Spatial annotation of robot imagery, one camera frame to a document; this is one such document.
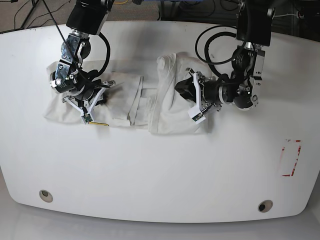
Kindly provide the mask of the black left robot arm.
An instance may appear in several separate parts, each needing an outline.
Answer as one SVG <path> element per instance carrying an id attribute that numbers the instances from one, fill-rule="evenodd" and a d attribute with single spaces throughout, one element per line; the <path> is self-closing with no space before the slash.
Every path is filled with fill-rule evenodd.
<path id="1" fill-rule="evenodd" d="M 200 60 L 208 64 L 214 76 L 187 68 L 190 77 L 175 85 L 181 97 L 195 103 L 188 115 L 196 124 L 203 122 L 209 111 L 219 111 L 222 105 L 234 104 L 242 111 L 258 105 L 265 59 L 262 47 L 271 43 L 275 7 L 272 0 L 240 1 L 236 32 L 218 32 L 204 45 L 204 57 Z M 242 45 L 237 46 L 231 58 L 213 62 L 209 48 L 220 37 L 236 38 Z"/>

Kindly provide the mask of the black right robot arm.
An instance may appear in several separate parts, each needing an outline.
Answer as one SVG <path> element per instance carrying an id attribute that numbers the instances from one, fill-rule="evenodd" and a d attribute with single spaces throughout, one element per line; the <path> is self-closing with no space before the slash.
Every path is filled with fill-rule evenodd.
<path id="1" fill-rule="evenodd" d="M 101 29 L 113 4 L 112 0 L 76 1 L 66 23 L 72 32 L 63 39 L 61 58 L 49 82 L 55 92 L 65 95 L 62 102 L 75 108 L 85 124 L 94 121 L 94 107 L 106 102 L 106 89 L 116 84 L 113 80 L 100 79 L 111 56 L 110 43 Z M 86 72 L 82 65 L 91 52 L 90 36 L 102 39 L 106 46 L 106 57 L 100 70 Z"/>

